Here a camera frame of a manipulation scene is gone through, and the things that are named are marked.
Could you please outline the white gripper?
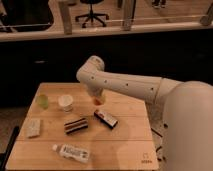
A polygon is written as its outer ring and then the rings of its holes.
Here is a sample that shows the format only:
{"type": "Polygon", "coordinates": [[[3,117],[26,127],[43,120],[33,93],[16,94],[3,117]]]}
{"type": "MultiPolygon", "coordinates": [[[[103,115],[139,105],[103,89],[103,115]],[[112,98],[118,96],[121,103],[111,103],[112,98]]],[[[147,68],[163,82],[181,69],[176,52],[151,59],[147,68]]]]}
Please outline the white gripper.
{"type": "Polygon", "coordinates": [[[106,101],[106,96],[103,94],[103,89],[94,87],[94,86],[86,86],[88,94],[91,96],[91,101],[93,104],[96,104],[96,98],[99,98],[101,104],[104,104],[106,101]]]}

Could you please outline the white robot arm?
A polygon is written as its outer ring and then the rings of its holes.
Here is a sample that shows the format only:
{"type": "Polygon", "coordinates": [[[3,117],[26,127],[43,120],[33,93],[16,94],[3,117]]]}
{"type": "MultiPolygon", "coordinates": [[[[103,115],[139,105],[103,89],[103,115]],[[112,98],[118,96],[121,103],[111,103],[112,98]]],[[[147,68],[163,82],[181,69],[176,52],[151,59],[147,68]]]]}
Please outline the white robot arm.
{"type": "Polygon", "coordinates": [[[95,55],[78,69],[76,78],[97,100],[107,89],[163,107],[164,171],[213,171],[213,85],[110,73],[95,55]]]}

